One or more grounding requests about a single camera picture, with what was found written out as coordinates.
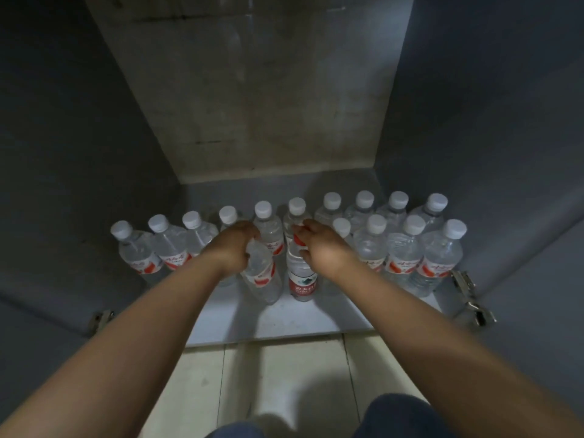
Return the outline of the grey cabinet door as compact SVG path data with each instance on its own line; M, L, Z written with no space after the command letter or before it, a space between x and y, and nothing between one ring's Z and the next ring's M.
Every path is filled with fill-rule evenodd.
M584 418L584 219L456 321Z
M87 340L0 299L0 423Z

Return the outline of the person's leg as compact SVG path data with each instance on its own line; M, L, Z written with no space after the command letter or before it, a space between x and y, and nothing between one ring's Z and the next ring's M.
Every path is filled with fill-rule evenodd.
M457 438L442 417L420 398L383 394L367 407L352 438Z
M262 429L252 422L241 421L217 428L207 438L267 438Z

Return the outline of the person's left forearm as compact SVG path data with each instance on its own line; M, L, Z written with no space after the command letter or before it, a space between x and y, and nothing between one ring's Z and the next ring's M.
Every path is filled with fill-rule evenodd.
M0 425L0 438L136 438L219 281L245 252L208 249L148 290Z

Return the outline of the group of white-capped bottles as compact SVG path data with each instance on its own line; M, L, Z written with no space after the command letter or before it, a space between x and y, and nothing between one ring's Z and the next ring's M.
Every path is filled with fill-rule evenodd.
M279 256L284 247L293 238L293 225L302 225L306 220L305 201L296 197L288 203L288 215L294 215L291 220L282 221L274 212L268 201L259 201L255 205L253 224L259 229L261 243L273 255ZM220 220L223 229L238 221L238 213L232 206L220 210ZM124 245L144 247L144 255L129 265L135 266L139 272L148 274L158 272L165 263L170 269L178 270L190 259L201 254L203 249L219 232L204 232L200 230L213 225L202 221L196 211L183 216L186 229L172 226L164 215L154 215L149 226L154 233L133 230L126 221L116 222L112 226L112 234L119 240L121 249ZM442 279L461 259L462 251L456 248L456 241L466 232L466 226L459 220L448 220L442 232L420 234L425 229L426 222L419 215L409 215L402 225L402 231L387 232L387 221L381 214L371 214L365 226L353 231L351 220L336 218L332 221L332 229L355 252L357 259L369 266L373 272L379 272L382 267L387 273L408 276L412 272L427 279Z

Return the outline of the person's left leg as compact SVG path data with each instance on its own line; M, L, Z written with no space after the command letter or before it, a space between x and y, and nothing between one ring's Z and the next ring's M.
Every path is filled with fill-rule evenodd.
M252 422L241 421L217 428L207 438L267 438L262 429Z

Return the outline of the person's right leg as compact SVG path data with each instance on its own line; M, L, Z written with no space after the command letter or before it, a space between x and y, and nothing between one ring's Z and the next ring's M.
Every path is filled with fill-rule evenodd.
M457 438L442 417L420 398L383 394L367 407L352 438Z

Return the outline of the person's right hand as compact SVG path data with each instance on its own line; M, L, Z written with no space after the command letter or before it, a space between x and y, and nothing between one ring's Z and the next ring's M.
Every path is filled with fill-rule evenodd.
M313 219L303 220L302 225L293 225L296 234L306 246L319 248L319 272L337 285L358 264L355 252L331 227Z

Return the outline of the grey cabinet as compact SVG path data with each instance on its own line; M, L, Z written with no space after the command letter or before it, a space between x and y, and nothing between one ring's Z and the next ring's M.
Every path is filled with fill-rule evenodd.
M0 0L4 301L87 336L144 286L113 221L354 168L444 193L493 290L584 219L584 0Z

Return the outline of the red-capped water bottle red label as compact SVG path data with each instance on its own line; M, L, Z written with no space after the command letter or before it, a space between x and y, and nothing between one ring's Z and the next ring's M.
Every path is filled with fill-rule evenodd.
M308 248L295 234L289 240L287 250L288 289L294 299L307 302L313 299L318 289L318 274L314 272L303 257Z

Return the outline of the clear plastic water bottle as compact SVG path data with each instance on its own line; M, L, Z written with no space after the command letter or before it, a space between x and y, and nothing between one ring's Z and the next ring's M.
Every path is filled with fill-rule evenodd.
M253 238L246 245L246 254L248 264L241 275L250 292L268 306L275 304L283 289L272 252Z

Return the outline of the person's left hand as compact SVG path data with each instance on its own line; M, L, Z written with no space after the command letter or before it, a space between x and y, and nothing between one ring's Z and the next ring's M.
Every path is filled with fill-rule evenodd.
M228 240L228 228L222 230L203 249L200 256L220 279L243 272L248 264L247 244L233 244Z

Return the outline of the metal cabinet hinge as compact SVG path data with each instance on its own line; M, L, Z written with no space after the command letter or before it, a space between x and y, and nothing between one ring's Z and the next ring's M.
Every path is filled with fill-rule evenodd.
M88 337L91 338L102 331L114 317L115 311L112 309L94 312L88 324Z
M463 308L453 318L455 323L471 332L484 331L495 325L497 320L494 314L479 302L475 284L468 273L454 269L451 277L463 303Z

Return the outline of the person's right forearm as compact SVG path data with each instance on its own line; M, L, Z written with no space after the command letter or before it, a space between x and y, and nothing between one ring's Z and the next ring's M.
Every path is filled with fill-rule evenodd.
M461 438L584 438L584 424L440 312L350 252L313 259L365 315L423 396Z

